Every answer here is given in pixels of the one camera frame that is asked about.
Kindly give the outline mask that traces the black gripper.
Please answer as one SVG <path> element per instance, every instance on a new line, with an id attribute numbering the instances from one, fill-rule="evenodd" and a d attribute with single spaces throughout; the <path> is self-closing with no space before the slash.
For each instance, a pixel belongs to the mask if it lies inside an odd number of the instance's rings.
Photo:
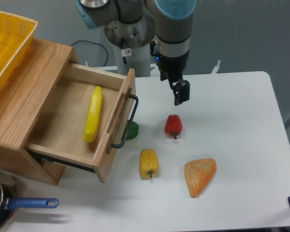
<path id="1" fill-rule="evenodd" d="M 161 40 L 150 42 L 150 54 L 160 71 L 160 80 L 168 79 L 170 89 L 173 91 L 174 104 L 178 106 L 190 98 L 190 83 L 187 80 L 176 83 L 182 79 L 182 72 L 186 68 L 189 57 L 189 40 L 182 43 L 165 43 Z"/>

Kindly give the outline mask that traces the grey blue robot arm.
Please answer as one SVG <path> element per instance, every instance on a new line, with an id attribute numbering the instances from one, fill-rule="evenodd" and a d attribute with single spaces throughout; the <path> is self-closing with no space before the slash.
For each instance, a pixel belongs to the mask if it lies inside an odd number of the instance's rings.
<path id="1" fill-rule="evenodd" d="M 192 31 L 194 0 L 78 0 L 76 7 L 88 28 L 104 27 L 105 36 L 121 52 L 118 66 L 137 76 L 149 75 L 154 57 L 160 80 L 168 80 L 174 104 L 189 100 L 190 84 L 183 78 Z"/>

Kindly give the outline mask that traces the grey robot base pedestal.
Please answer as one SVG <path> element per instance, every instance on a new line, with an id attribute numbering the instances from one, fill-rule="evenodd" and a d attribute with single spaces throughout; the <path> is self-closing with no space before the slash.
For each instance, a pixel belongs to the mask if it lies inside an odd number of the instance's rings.
<path id="1" fill-rule="evenodd" d="M 150 42 L 156 36 L 152 16 L 143 14 L 134 24 L 113 21 L 104 27 L 104 33 L 113 46 L 118 74 L 127 75 L 134 69 L 136 77 L 150 76 Z"/>

